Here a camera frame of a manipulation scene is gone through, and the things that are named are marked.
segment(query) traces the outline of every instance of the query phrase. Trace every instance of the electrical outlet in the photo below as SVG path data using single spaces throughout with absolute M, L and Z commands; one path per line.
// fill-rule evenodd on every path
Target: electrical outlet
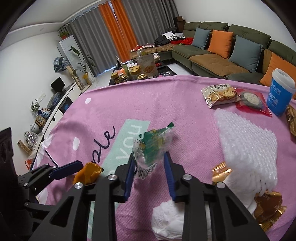
M 42 93 L 42 95 L 37 99 L 37 102 L 40 103 L 44 98 L 45 98 L 46 94 Z

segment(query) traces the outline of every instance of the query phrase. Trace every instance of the white tile floor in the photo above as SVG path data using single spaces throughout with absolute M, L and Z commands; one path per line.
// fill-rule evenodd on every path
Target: white tile floor
M 168 67 L 174 71 L 177 75 L 191 75 L 190 69 L 186 68 L 180 63 L 168 64 Z M 93 82 L 92 86 L 88 90 L 93 90 L 109 85 L 111 74 L 113 69 L 107 70 L 104 73 L 96 77 L 96 80 Z

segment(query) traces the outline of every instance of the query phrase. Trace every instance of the barcode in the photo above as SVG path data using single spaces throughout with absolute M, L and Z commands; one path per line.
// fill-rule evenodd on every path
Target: barcode
M 145 179 L 156 167 L 156 162 L 147 169 L 143 169 L 138 166 L 137 176 L 141 179 Z

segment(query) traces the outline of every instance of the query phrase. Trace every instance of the green plant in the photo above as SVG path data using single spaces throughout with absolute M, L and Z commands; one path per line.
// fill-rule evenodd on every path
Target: green plant
M 65 32 L 62 32 L 59 34 L 59 37 L 60 38 L 63 38 L 64 36 L 68 37 L 69 36 L 69 32 L 68 31 L 65 31 Z
M 78 55 L 78 57 L 79 57 L 79 59 L 80 59 L 80 63 L 77 63 L 77 62 L 76 62 L 76 63 L 77 63 L 77 64 L 80 64 L 81 67 L 82 67 L 82 69 L 83 69 L 83 71 L 80 70 L 80 69 L 76 69 L 76 70 L 74 70 L 74 75 L 76 75 L 77 70 L 81 71 L 81 72 L 84 73 L 84 74 L 86 74 L 86 73 L 88 72 L 87 61 L 88 61 L 88 64 L 90 64 L 91 66 L 93 66 L 93 67 L 96 66 L 96 65 L 94 64 L 94 60 L 93 60 L 93 58 L 90 57 L 90 54 L 87 55 L 87 56 L 85 56 L 86 59 L 87 59 L 87 61 L 86 61 L 85 58 L 83 58 L 83 61 L 82 61 L 81 58 L 80 58 L 80 52 L 79 52 L 79 50 L 77 50 L 77 49 L 74 48 L 73 46 L 71 47 L 71 50 L 73 50 L 74 53 Z
M 39 110 L 39 108 L 40 108 L 40 105 L 39 105 L 39 103 L 37 102 L 37 100 L 36 100 L 35 103 L 32 102 L 32 104 L 31 104 L 30 106 L 31 106 L 31 111 L 32 111 L 33 113 L 37 112 L 37 111 Z

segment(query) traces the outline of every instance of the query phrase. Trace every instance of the silver screw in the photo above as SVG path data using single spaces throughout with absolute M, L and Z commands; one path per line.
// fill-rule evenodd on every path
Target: silver screw
M 224 188 L 225 184 L 223 182 L 218 182 L 217 183 L 217 188 Z
M 183 179 L 184 180 L 191 180 L 192 179 L 192 176 L 190 174 L 184 174 L 183 175 Z
M 108 176 L 108 179 L 109 179 L 110 181 L 114 181 L 114 180 L 117 179 L 117 176 L 116 176 L 115 174 L 111 174 L 111 175 Z
M 80 188 L 83 187 L 83 183 L 75 183 L 75 184 L 74 184 L 74 187 L 75 187 L 76 189 L 80 189 Z

